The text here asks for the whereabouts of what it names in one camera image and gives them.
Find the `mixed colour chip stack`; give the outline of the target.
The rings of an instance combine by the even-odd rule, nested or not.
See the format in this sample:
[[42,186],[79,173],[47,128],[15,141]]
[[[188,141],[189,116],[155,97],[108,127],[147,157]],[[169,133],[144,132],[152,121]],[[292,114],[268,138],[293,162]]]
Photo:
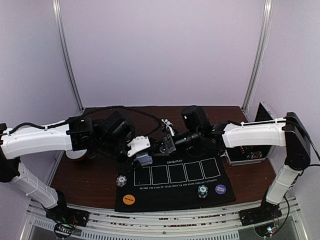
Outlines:
[[200,185],[197,189],[197,195],[199,198],[206,198],[208,195],[208,187],[206,185]]

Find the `orange big blind button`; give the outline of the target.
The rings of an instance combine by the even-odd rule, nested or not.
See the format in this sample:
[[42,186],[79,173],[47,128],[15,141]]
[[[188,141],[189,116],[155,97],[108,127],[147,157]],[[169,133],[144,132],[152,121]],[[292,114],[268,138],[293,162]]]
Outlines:
[[122,201],[125,205],[130,206],[133,205],[136,202],[136,198],[132,194],[126,194]]

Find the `blue small blind button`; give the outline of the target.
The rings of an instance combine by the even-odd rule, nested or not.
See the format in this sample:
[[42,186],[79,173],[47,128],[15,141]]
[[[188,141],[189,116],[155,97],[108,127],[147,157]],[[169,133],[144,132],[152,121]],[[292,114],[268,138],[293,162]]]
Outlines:
[[227,192],[227,187],[224,184],[218,184],[215,187],[215,192],[218,195],[224,195]]

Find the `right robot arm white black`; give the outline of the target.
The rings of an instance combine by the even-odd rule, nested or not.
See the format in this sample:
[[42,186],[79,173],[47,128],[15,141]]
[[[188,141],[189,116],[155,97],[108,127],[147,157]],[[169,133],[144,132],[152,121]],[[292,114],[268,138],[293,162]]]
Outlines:
[[311,140],[299,117],[288,112],[285,117],[258,122],[210,124],[201,106],[191,105],[181,111],[186,132],[168,134],[159,143],[165,156],[176,150],[202,144],[214,150],[239,146],[279,146],[286,148],[285,161],[266,190],[259,207],[239,212],[243,226],[272,220],[280,212],[280,202],[295,184],[299,174],[311,163]]

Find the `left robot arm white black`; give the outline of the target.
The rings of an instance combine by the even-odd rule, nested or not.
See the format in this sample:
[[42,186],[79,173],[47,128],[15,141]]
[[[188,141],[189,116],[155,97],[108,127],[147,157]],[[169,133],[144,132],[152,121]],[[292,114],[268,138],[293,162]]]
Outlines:
[[8,128],[0,125],[0,181],[16,185],[38,201],[46,217],[57,225],[73,229],[85,227],[89,212],[67,206],[63,192],[39,180],[21,162],[21,156],[64,151],[70,159],[93,157],[100,153],[107,158],[127,163],[135,169],[141,163],[133,157],[152,146],[148,136],[136,136],[134,123],[119,111],[105,119],[92,120],[85,115],[70,117],[51,125],[22,123]]

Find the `grey playing card deck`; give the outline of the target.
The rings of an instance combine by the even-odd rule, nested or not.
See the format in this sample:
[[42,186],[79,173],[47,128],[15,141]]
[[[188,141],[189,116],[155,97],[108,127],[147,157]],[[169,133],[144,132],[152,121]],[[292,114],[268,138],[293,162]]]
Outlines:
[[153,163],[153,158],[147,152],[138,152],[135,156],[135,160],[143,167]]

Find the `blue white chip stack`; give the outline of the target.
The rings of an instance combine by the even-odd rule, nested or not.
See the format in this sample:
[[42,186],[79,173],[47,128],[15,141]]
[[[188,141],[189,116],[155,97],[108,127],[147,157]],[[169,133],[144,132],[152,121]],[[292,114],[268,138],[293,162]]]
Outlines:
[[124,187],[126,183],[127,183],[127,178],[124,175],[119,175],[115,182],[116,186],[119,188]]

